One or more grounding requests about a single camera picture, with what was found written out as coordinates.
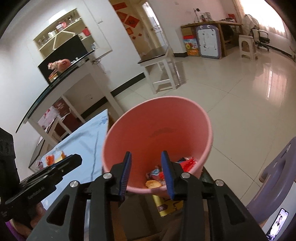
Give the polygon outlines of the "left hand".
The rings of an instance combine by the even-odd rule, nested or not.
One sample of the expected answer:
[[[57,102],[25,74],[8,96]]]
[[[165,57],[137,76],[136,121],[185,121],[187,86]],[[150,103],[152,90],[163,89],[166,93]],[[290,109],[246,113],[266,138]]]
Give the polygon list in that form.
[[[10,232],[17,240],[26,240],[31,234],[33,228],[38,224],[41,218],[46,214],[46,209],[44,208],[42,202],[36,205],[36,215],[30,221],[32,228],[29,228],[13,219],[6,222],[6,226],[9,228]]]

